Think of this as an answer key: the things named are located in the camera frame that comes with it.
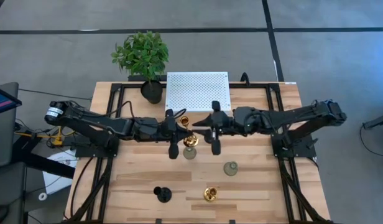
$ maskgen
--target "blue screen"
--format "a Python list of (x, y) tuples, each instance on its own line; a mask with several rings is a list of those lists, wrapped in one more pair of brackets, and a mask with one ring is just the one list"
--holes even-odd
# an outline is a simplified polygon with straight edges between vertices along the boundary
[(13, 102), (6, 96), (0, 94), (0, 111), (6, 111), (8, 108), (15, 107), (16, 102)]

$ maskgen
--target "wooden table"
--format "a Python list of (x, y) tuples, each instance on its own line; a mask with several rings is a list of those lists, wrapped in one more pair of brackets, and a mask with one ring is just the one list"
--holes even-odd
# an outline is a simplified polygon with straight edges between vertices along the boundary
[[(111, 82), (98, 82), (91, 104), (91, 111), (104, 114), (108, 105)], [(295, 84), (279, 83), (284, 110), (301, 107)], [(264, 90), (246, 88), (230, 89), (231, 106), (253, 106), (268, 109)], [(162, 101), (152, 105), (145, 100), (138, 88), (126, 89), (124, 101), (131, 100), (136, 116), (164, 117), (165, 89)], [(186, 113), (190, 123), (208, 114)], [(130, 117), (129, 107), (122, 109), (122, 117)], [(121, 141), (118, 156), (113, 162), (109, 195), (104, 216), (105, 223), (287, 223), (284, 193), (279, 164), (273, 156), (270, 139), (266, 135), (222, 136), (222, 152), (211, 153), (203, 136), (193, 160), (183, 157), (184, 145), (179, 143), (176, 160), (168, 158), (169, 143)], [(78, 161), (76, 180), (88, 158)], [(228, 161), (239, 164), (239, 172), (229, 177), (223, 172)], [(316, 166), (306, 158), (296, 158), (302, 192), (324, 218), (330, 218), (320, 176)], [(75, 210), (91, 191), (96, 159), (86, 169), (75, 195)], [(70, 216), (70, 200), (76, 181), (73, 181), (67, 202), (66, 216)], [(161, 203), (153, 194), (156, 186), (168, 187), (173, 195), (168, 203)], [(203, 191), (207, 187), (218, 188), (218, 199), (206, 202)], [(299, 219), (293, 193), (293, 210)], [(100, 193), (95, 202), (93, 218), (97, 218)]]

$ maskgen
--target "green leaves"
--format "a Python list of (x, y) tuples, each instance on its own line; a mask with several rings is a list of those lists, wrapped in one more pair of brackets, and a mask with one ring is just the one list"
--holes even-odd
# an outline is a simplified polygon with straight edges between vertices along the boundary
[(168, 62), (168, 48), (159, 33), (153, 35), (148, 31), (146, 34), (129, 35), (123, 46), (116, 44), (115, 47), (116, 51), (111, 53), (111, 62), (117, 63), (120, 71), (125, 67), (131, 75), (143, 75), (148, 81), (163, 73), (164, 62)]

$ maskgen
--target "white pegboard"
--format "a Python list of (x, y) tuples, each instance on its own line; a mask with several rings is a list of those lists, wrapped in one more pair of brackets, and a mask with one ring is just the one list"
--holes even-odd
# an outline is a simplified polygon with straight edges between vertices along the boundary
[(212, 112), (212, 101), (231, 111), (227, 72), (168, 72), (165, 110)]

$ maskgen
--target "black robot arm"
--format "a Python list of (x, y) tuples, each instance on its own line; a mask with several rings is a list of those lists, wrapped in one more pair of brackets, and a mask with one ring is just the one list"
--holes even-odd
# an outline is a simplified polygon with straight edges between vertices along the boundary
[(324, 126), (339, 126), (346, 120), (346, 115), (332, 100), (288, 111), (266, 111), (242, 106), (233, 110), (233, 117), (221, 111), (217, 101), (213, 101), (212, 108), (212, 114), (193, 124), (193, 126), (207, 126), (210, 129), (193, 131), (203, 134), (205, 141), (212, 144), (214, 155), (221, 152), (219, 136), (222, 135), (278, 134), (282, 126), (307, 121), (296, 130), (288, 131), (289, 127), (283, 130), (281, 137), (284, 144), (290, 146), (294, 140), (303, 138), (317, 129)]
[(192, 135), (176, 123), (172, 110), (165, 112), (162, 122), (155, 118), (110, 118), (106, 115), (91, 112), (74, 101), (52, 101), (45, 121), (54, 126), (69, 127), (106, 151), (116, 150), (119, 139), (170, 142), (168, 153), (171, 159), (176, 159), (179, 154), (177, 143)]

